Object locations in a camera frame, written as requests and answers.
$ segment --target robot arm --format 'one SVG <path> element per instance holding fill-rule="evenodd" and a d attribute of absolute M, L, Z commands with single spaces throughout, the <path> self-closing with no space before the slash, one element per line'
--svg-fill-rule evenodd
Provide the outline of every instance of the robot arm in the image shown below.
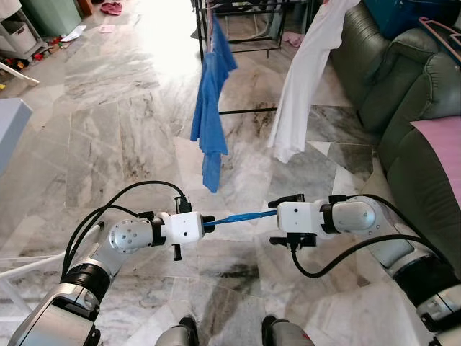
<path fill-rule="evenodd" d="M 356 196 L 329 203 L 283 202 L 277 207 L 279 228 L 292 251 L 303 245 L 315 245 L 315 237 L 332 239 L 337 234 L 356 234 L 367 240 L 377 236 L 401 234 L 417 236 L 388 208 L 376 200 Z M 426 328 L 437 333 L 433 345 L 455 346 L 461 340 L 461 281 L 452 267 L 423 244 L 408 240 L 390 240 L 370 245 L 375 259 L 416 307 Z"/>
<path fill-rule="evenodd" d="M 296 202 L 283 198 L 270 205 L 277 207 L 279 228 L 287 234 L 285 238 L 271 238 L 270 242 L 291 248 L 293 258 L 297 249 L 315 246 L 317 236 L 416 236 L 372 198 L 356 196 L 305 203 L 302 195 L 294 197 Z M 159 213 L 155 218 L 116 223 L 104 242 L 91 246 L 70 266 L 59 285 L 19 326 L 8 345 L 96 346 L 100 333 L 94 321 L 99 305 L 123 263 L 139 249 L 161 245 L 174 246 L 175 260 L 180 260 L 180 244 L 198 241 L 209 231 L 204 227 L 204 219 L 192 212 L 172 216 Z M 437 333 L 433 346 L 458 346 L 461 281 L 442 257 L 417 241 L 402 239 L 373 244 L 370 251 L 405 291 L 428 330 Z"/>
<path fill-rule="evenodd" d="M 116 223 L 104 242 L 93 244 L 71 265 L 8 346 L 96 346 L 99 305 L 130 255 L 144 247 L 174 245 L 177 260 L 180 244 L 198 241 L 205 233 L 202 216 L 194 212 Z"/>

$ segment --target marble floor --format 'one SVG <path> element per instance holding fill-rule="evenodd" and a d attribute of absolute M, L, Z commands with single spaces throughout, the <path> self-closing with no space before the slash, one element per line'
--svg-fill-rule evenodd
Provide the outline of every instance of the marble floor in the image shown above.
<path fill-rule="evenodd" d="M 189 140 L 200 80 L 194 13 L 186 0 L 124 0 L 119 17 L 98 11 L 68 49 L 29 68 L 35 88 L 12 80 L 0 97 L 21 97 L 33 110 L 0 177 L 0 256 L 62 251 L 78 222 L 124 186 L 165 179 L 186 192 L 194 210 L 226 217 L 267 210 L 267 202 L 305 193 L 374 192 L 391 198 L 366 134 L 328 64 L 310 113 L 306 150 L 282 164 L 266 148 L 273 114 L 222 116 L 229 155 L 220 189 L 202 185 L 202 154 Z M 99 32 L 101 24 L 115 31 Z M 229 21 L 234 32 L 237 22 Z M 220 109 L 276 105 L 295 49 L 236 55 Z M 174 193 L 133 190 L 120 204 L 173 210 Z M 109 213 L 108 222 L 124 218 Z M 101 307 L 100 345 L 154 345 L 185 314 L 199 324 L 201 345 L 261 346 L 261 320 L 276 314 L 300 324 L 317 346 L 424 345 L 429 335 L 403 294 L 369 252 L 361 251 L 321 279 L 304 278 L 290 253 L 269 244 L 274 217 L 220 226 L 201 242 L 134 254 Z M 300 253 L 318 270 L 357 240 L 337 236 Z M 2 269 L 12 267 L 0 262 Z M 13 282 L 34 306 L 58 282 L 59 266 Z M 0 291 L 2 316 L 20 312 Z M 0 324 L 5 345 L 18 323 Z"/>

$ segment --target green leather couch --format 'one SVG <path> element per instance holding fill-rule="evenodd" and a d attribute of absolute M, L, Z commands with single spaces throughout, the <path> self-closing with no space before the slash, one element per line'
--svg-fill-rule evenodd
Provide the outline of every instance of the green leather couch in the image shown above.
<path fill-rule="evenodd" d="M 461 116 L 461 70 L 419 28 L 384 39 L 364 4 L 347 13 L 342 39 L 333 65 L 364 128 L 382 136 L 378 154 L 395 202 L 461 277 L 461 210 L 437 155 L 410 124 Z"/>

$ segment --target blue stick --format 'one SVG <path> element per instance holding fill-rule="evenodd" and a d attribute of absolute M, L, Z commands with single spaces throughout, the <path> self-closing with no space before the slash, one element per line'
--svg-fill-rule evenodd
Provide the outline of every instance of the blue stick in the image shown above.
<path fill-rule="evenodd" d="M 255 218 L 265 218 L 267 216 L 272 216 L 276 214 L 277 214 L 276 210 L 264 211 L 261 213 L 237 214 L 237 215 L 228 216 L 227 218 L 224 218 L 223 220 L 205 222 L 203 226 L 206 227 L 206 226 L 219 225 L 221 223 L 231 223 L 231 222 L 239 222 L 239 221 L 246 221 L 246 220 L 254 220 Z"/>

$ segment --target blue object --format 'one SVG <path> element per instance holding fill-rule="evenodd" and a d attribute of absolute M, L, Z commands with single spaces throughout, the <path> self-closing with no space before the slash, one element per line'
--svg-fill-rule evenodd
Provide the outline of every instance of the blue object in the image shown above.
<path fill-rule="evenodd" d="M 0 99 L 0 175 L 21 137 L 32 110 L 21 99 Z"/>
<path fill-rule="evenodd" d="M 418 27 L 419 17 L 453 25 L 461 7 L 461 1 L 458 0 L 364 0 L 364 3 L 382 36 L 388 40 Z"/>
<path fill-rule="evenodd" d="M 205 155 L 202 164 L 203 185 L 211 192 L 217 192 L 221 154 L 228 154 L 218 110 L 219 96 L 229 72 L 236 69 L 237 64 L 218 20 L 214 16 L 212 20 L 213 52 L 206 53 L 203 59 L 190 139 L 200 139 L 199 147 Z"/>
<path fill-rule="evenodd" d="M 223 220 L 205 222 L 203 226 L 207 227 L 207 226 L 219 225 L 221 223 L 231 223 L 231 222 L 239 222 L 239 221 L 246 221 L 246 220 L 254 220 L 255 218 L 266 218 L 267 216 L 273 216 L 276 214 L 277 214 L 276 210 L 264 211 L 261 213 L 237 214 L 237 215 L 231 215 L 227 218 L 224 218 Z"/>

